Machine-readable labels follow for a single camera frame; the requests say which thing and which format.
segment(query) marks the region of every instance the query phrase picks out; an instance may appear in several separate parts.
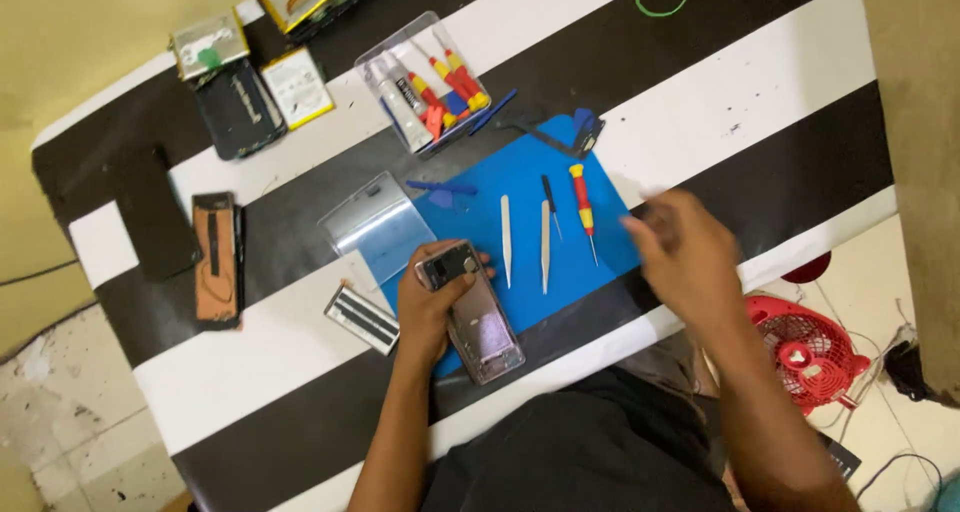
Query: table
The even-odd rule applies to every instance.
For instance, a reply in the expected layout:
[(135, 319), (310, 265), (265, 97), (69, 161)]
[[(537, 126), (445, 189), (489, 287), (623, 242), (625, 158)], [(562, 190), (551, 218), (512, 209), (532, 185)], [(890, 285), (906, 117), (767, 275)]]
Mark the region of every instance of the table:
[[(604, 113), (595, 153), (629, 208), (680, 186), (729, 227), (750, 289), (896, 212), (861, 0), (689, 0), (669, 18), (634, 0), (368, 0), (310, 44), (336, 110), (235, 162), (212, 149), (173, 57), (161, 54), (47, 127), (37, 179), (133, 366), (164, 444), (208, 510), (337, 510), (373, 435), (392, 359), (322, 311), (342, 277), (317, 221), (383, 171), (444, 179), (517, 137), (484, 129), (423, 161), (402, 150), (354, 59), (432, 9), (494, 100)], [(238, 6), (255, 62), (282, 38)], [(193, 274), (144, 280), (104, 166), (155, 144), (176, 193), (233, 191), (246, 215), (242, 332), (194, 322)], [(379, 292), (374, 302), (386, 307)], [(632, 271), (520, 336), (527, 363), (474, 386), (436, 381), (440, 456), (527, 398), (682, 327)]]

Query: hand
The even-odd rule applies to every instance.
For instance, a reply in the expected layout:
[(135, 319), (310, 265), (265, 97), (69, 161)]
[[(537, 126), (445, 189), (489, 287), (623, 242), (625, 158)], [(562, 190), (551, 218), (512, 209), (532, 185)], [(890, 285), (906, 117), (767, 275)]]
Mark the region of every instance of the hand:
[[(400, 323), (400, 340), (397, 346), (395, 368), (414, 371), (417, 376), (426, 376), (447, 349), (448, 310), (476, 282), (472, 273), (465, 273), (450, 281), (435, 293), (431, 293), (417, 279), (414, 265), (428, 255), (440, 252), (457, 244), (459, 240), (443, 240), (425, 244), (414, 251), (406, 272), (400, 279), (397, 290), (397, 320)], [(480, 253), (480, 262), (486, 264), (490, 256)], [(487, 277), (494, 271), (486, 269)]]
[(649, 199), (650, 218), (621, 220), (643, 255), (643, 277), (694, 333), (746, 319), (737, 239), (683, 190)]

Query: person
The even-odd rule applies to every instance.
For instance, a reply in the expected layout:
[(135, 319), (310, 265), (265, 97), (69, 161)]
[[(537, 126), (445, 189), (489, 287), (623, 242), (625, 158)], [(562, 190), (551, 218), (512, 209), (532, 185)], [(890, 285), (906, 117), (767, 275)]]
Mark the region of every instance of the person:
[[(754, 512), (859, 510), (746, 316), (734, 236), (690, 193), (650, 201), (670, 211), (670, 244), (647, 223), (622, 223), (644, 278), (719, 372), (723, 439), (746, 504)], [(448, 309), (474, 284), (464, 275), (429, 293), (417, 282), (413, 263), (444, 244), (420, 248), (400, 281), (402, 339), (350, 512), (735, 509), (710, 467), (696, 408), (630, 364), (530, 399), (452, 447), (426, 483), (430, 371), (447, 345)]]

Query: blue repair mat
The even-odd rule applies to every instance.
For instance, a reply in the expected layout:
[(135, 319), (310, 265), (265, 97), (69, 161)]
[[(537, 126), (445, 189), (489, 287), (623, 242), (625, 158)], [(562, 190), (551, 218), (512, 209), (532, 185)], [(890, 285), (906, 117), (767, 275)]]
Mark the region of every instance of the blue repair mat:
[[(575, 136), (570, 116), (554, 117), (539, 129), (566, 144), (572, 143)], [(428, 199), (429, 195), (414, 200), (414, 206), (438, 240), (466, 238), (477, 250), (489, 253), (490, 265), (496, 269), (493, 289), (516, 334), (640, 265), (637, 248), (618, 221), (629, 211), (591, 153), (582, 163), (583, 179), (593, 208), (593, 242), (599, 262), (599, 266), (594, 266), (591, 243), (580, 223), (569, 171), (576, 163), (572, 157), (550, 148), (536, 137), (524, 135), (450, 178), (450, 183), (476, 186), (479, 190), (476, 196), (456, 195), (452, 208), (438, 206)], [(550, 179), (563, 234), (561, 242), (551, 218), (546, 295), (541, 284), (541, 203), (546, 199), (541, 174)], [(510, 197), (510, 289), (507, 289), (501, 248), (500, 198), (504, 195)], [(400, 279), (398, 274), (381, 286), (394, 311)], [(434, 375), (444, 376), (460, 366), (460, 357), (450, 346), (434, 368)]]

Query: tile floor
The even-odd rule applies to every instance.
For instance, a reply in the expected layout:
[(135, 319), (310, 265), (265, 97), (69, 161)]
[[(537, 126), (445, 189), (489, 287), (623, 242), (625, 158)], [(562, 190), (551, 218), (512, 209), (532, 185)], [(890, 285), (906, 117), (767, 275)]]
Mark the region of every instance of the tile floor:
[[(826, 274), (797, 286), (762, 290), (818, 311), (854, 332), (870, 358), (914, 321), (899, 218), (834, 250)], [(866, 389), (855, 415), (839, 405), (809, 417), (863, 460), (856, 491), (893, 455), (930, 457), (944, 475), (960, 468), (960, 411), (914, 403), (883, 375)], [(39, 337), (0, 367), (0, 443), (34, 472), (42, 496), (60, 512), (153, 512), (184, 490), (126, 359), (99, 306)], [(864, 510), (925, 510), (936, 474), (902, 459), (860, 499)]]

